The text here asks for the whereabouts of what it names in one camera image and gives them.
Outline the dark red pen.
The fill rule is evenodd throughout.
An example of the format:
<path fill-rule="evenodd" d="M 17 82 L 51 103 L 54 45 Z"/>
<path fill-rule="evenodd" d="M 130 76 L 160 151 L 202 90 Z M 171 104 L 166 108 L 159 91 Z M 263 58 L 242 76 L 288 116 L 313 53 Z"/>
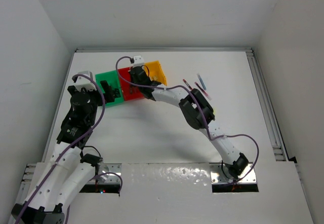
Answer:
<path fill-rule="evenodd" d="M 197 82 L 194 83 L 208 100 L 212 100 L 209 94 Z"/>

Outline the black handled scissors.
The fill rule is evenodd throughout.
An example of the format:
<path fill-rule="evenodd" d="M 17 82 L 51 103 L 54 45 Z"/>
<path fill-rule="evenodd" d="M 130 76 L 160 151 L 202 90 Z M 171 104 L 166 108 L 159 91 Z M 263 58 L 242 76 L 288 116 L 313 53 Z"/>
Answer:
<path fill-rule="evenodd" d="M 119 91 L 118 88 L 115 88 L 115 89 L 114 89 L 114 97 L 115 97 L 115 98 L 120 98 L 120 91 Z"/>

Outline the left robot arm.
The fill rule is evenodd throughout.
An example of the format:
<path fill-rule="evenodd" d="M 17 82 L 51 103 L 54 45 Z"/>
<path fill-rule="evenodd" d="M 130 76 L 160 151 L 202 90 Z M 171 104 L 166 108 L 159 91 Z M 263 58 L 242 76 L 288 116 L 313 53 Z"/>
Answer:
<path fill-rule="evenodd" d="M 98 173 L 102 158 L 83 154 L 98 107 L 115 100 L 106 81 L 68 87 L 70 109 L 61 123 L 52 156 L 35 189 L 11 211 L 16 223 L 67 223 L 69 206 L 84 185 Z"/>

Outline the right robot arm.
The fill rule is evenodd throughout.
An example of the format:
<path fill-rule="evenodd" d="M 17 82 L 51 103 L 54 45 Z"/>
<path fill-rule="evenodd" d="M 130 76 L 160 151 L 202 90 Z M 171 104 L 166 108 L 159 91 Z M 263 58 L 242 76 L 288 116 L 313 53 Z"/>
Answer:
<path fill-rule="evenodd" d="M 224 135 L 215 120 L 212 106 L 199 90 L 188 91 L 183 86 L 168 89 L 166 85 L 152 81 L 140 66 L 132 67 L 129 74 L 131 83 L 137 85 L 145 98 L 178 107 L 188 125 L 210 140 L 220 154 L 230 176 L 239 179 L 249 161 Z"/>

